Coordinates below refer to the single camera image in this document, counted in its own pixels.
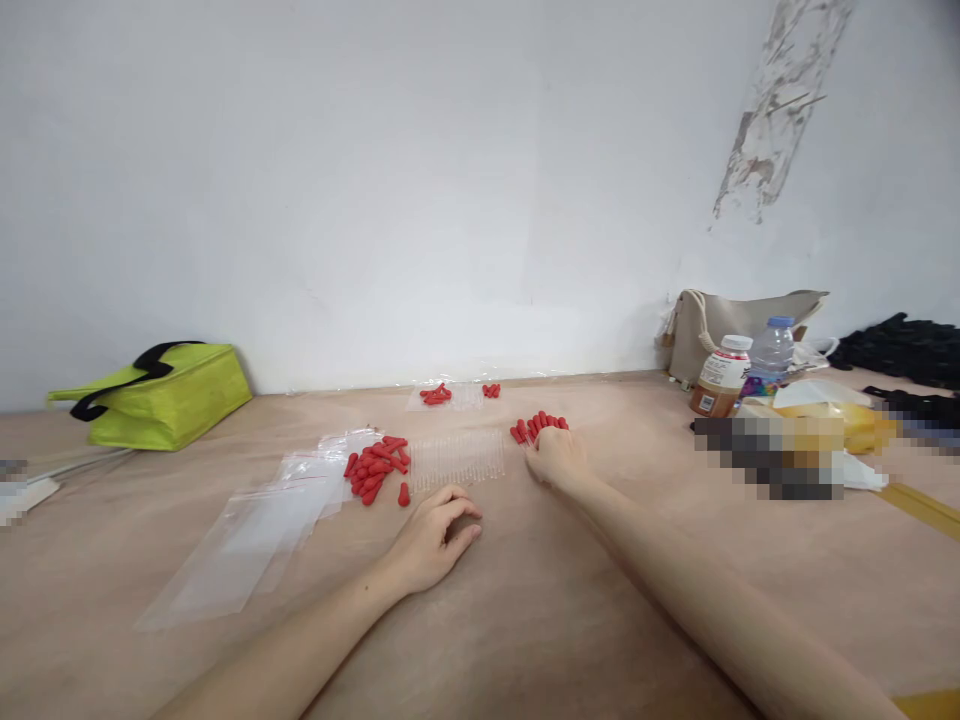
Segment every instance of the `bottle label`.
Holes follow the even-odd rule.
[[[703,364],[700,384],[714,392],[739,393],[749,372],[750,358],[715,352]]]
[[[773,397],[782,385],[783,381],[779,377],[751,375],[743,384],[740,397]]]

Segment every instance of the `lime green tote bag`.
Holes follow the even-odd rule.
[[[233,346],[197,340],[162,343],[102,380],[47,395],[78,401],[70,414],[90,423],[92,445],[171,451],[251,397]]]

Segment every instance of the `black bag handle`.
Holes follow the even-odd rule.
[[[108,392],[113,392],[114,390],[119,390],[123,387],[130,387],[131,385],[136,385],[137,383],[146,382],[147,380],[156,380],[157,378],[162,378],[164,375],[169,375],[171,372],[173,372],[173,365],[160,362],[160,358],[163,357],[163,354],[167,350],[175,347],[176,345],[203,344],[204,343],[202,340],[178,340],[177,342],[160,343],[159,345],[154,345],[152,348],[143,353],[143,355],[133,361],[133,366],[137,370],[146,371],[145,375],[141,375],[130,382],[125,382],[120,385],[113,385],[112,387],[108,388],[100,388],[89,395],[85,395],[77,401],[77,404],[74,405],[73,408],[71,408],[70,414],[77,420],[82,420],[83,422],[96,420],[110,408],[104,407],[103,405],[92,405],[94,400],[106,395]]]

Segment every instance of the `hand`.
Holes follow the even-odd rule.
[[[422,592],[440,582],[480,536],[479,525],[468,525],[446,542],[450,524],[461,515],[483,517],[459,485],[441,488],[413,511],[382,558],[383,567],[404,595]]]
[[[540,431],[535,447],[527,448],[527,467],[537,480],[567,495],[584,484],[596,482],[580,440],[560,428],[545,427]]]

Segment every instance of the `beige table surface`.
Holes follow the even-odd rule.
[[[852,387],[911,387],[826,371]],[[484,534],[434,590],[364,639],[313,708],[327,718],[752,717],[617,568],[575,514],[533,483],[506,428],[564,415],[601,476],[709,543],[891,695],[960,686],[960,544],[865,492],[769,502],[693,450],[689,396],[659,373],[503,383],[476,412],[404,411],[409,389],[258,397],[175,454],[86,472],[0,530],[0,717],[146,718],[236,643],[382,552],[392,498],[320,521],[272,594],[243,612],[144,634],[133,625],[230,494],[283,453],[376,425],[423,437],[500,427],[506,475],[471,488]],[[65,413],[0,417],[4,457],[97,452]],[[956,466],[904,478],[960,507]],[[41,463],[38,468],[45,469]]]

